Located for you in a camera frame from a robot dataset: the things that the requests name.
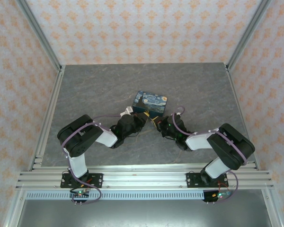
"wall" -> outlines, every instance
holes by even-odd
[[[272,170],[284,212],[284,0],[274,0],[231,71],[262,169]]]
[[[0,0],[0,226],[27,170],[56,70],[15,0]]]
[[[61,64],[227,62],[260,0],[28,0]]]

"robotic arm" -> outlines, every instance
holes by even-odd
[[[246,165],[247,158],[255,151],[254,145],[231,125],[225,123],[215,130],[205,133],[189,132],[180,114],[157,117],[153,122],[162,137],[170,137],[182,150],[212,148],[218,158],[207,164],[201,171],[201,181],[205,186],[217,181],[217,178],[229,170],[237,170]]]
[[[84,182],[87,180],[89,172],[85,164],[84,153],[94,142],[104,144],[109,148],[117,148],[123,144],[126,137],[141,131],[148,115],[132,113],[132,108],[127,107],[126,111],[120,114],[121,119],[117,125],[113,125],[110,129],[105,129],[100,125],[90,125],[70,138],[63,149],[69,156],[70,167],[77,178]],[[62,128],[57,135],[60,143],[63,144],[77,129],[91,122],[93,120],[88,115],[83,115]]]

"starry night painting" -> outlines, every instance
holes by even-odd
[[[145,110],[148,110],[152,115],[162,116],[166,102],[167,97],[165,96],[154,95],[145,91],[138,91],[133,102],[133,108],[134,111],[136,109],[136,112],[144,112]]]

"gray tabletop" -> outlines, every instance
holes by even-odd
[[[230,123],[246,135],[223,63],[117,64],[66,66],[42,166],[66,166],[58,131],[83,114],[91,118],[119,114],[131,106],[139,90],[168,98],[165,115],[178,105],[190,131],[214,129]],[[105,126],[118,118],[102,118]],[[204,163],[216,158],[211,149],[181,151],[162,138],[150,121],[140,134],[110,149],[94,143],[85,153],[87,165]]]

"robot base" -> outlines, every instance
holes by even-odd
[[[218,182],[221,182],[228,187],[228,180],[226,174],[221,174],[214,181],[206,184],[201,179],[200,173],[187,173],[186,174],[186,183],[188,188],[219,188]]]
[[[88,173],[88,176],[86,179],[87,179],[86,181],[84,180],[83,181],[91,185],[94,185],[97,188],[102,188],[103,174]],[[77,182],[70,173],[64,173],[62,174],[62,180],[61,180],[60,187],[61,188],[87,188],[88,186],[84,185],[81,187],[81,184]]]

